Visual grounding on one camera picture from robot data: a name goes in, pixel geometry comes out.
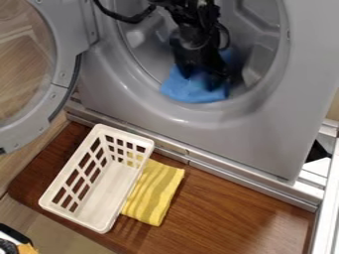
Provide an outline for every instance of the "washing machine door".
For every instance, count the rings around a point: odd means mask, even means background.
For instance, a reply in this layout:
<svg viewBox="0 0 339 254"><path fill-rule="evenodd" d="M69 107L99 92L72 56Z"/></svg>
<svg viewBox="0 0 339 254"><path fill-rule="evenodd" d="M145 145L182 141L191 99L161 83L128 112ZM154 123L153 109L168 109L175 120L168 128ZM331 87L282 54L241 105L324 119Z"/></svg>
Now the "washing machine door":
<svg viewBox="0 0 339 254"><path fill-rule="evenodd" d="M0 1L0 154L44 133L97 36L91 1Z"/></svg>

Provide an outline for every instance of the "cable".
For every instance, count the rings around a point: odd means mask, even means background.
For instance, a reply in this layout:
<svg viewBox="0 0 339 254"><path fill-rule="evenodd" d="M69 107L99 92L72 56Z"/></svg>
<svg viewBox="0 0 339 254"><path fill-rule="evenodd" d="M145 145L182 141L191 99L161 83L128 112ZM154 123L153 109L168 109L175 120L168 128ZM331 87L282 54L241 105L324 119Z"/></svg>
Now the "cable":
<svg viewBox="0 0 339 254"><path fill-rule="evenodd" d="M112 12L112 11L106 9L100 3L100 0L93 0L93 2L95 3L95 5L100 9L100 11L103 14L105 14L105 15L113 18L113 19L119 20L121 22L129 23L129 24L138 24L138 23L142 22L145 18L147 18L147 16L149 16L151 13L153 13L157 9L157 6L150 5L142 13L138 13L138 14L132 16L132 17L127 17L127 16L123 16L121 14L118 14L116 12Z"/></svg>
<svg viewBox="0 0 339 254"><path fill-rule="evenodd" d="M231 46L231 34L230 31L221 23L217 23L215 26L217 29L219 29L220 32L224 33L227 36L227 43L224 47L220 48L220 51L226 50Z"/></svg>

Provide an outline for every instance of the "laundry basket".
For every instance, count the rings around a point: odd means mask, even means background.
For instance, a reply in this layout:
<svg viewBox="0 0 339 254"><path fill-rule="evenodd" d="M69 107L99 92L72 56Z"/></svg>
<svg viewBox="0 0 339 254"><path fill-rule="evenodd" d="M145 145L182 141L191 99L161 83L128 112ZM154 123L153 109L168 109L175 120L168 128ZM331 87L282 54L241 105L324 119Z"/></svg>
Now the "laundry basket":
<svg viewBox="0 0 339 254"><path fill-rule="evenodd" d="M39 205L98 233L109 231L154 147L150 139L96 125Z"/></svg>

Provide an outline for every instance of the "metal bar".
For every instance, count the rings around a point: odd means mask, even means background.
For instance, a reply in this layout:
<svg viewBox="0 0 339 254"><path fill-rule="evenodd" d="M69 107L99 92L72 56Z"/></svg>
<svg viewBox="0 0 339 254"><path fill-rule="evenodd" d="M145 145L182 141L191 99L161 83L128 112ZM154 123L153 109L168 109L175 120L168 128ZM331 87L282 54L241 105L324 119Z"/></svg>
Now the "metal bar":
<svg viewBox="0 0 339 254"><path fill-rule="evenodd" d="M324 200L314 234L312 254L338 253L337 230L339 212L339 138L330 168Z"/></svg>
<svg viewBox="0 0 339 254"><path fill-rule="evenodd" d="M303 165L303 169L307 172L314 173L318 176L321 176L325 179L328 178L328 172L331 166L330 158L323 158L314 162L306 163Z"/></svg>
<svg viewBox="0 0 339 254"><path fill-rule="evenodd" d="M103 123L151 138L155 140L159 151L166 156L189 163L213 175L271 195L312 212L317 209L322 201L324 190L321 188L318 189L300 182L287 183L274 175L210 154L207 151L196 149L100 113L86 110L79 102L70 101L66 111L68 111L68 119L88 126Z"/></svg>
<svg viewBox="0 0 339 254"><path fill-rule="evenodd" d="M324 190L327 184L327 178L318 176L317 174L301 171L298 180L302 183L309 184L310 186L315 186L319 189Z"/></svg>
<svg viewBox="0 0 339 254"><path fill-rule="evenodd" d="M330 120L330 119L325 119L322 122L322 126L319 132L327 136L337 137L338 129L339 129L339 122Z"/></svg>

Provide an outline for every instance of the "gray appliance panel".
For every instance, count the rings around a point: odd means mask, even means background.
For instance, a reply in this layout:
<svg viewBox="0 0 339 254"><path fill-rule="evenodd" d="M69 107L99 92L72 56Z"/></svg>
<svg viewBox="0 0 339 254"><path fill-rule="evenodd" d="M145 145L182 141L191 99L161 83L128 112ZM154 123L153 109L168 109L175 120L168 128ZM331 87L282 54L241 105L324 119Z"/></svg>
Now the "gray appliance panel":
<svg viewBox="0 0 339 254"><path fill-rule="evenodd" d="M271 88L256 85L235 99L206 105L167 99L156 85L146 85L155 81L131 57L117 24L100 16L102 40L84 56L83 104L294 180L337 88L339 34L333 31L339 22L339 2L284 0L279 4L289 24L281 23L285 33L280 49L262 81Z"/></svg>

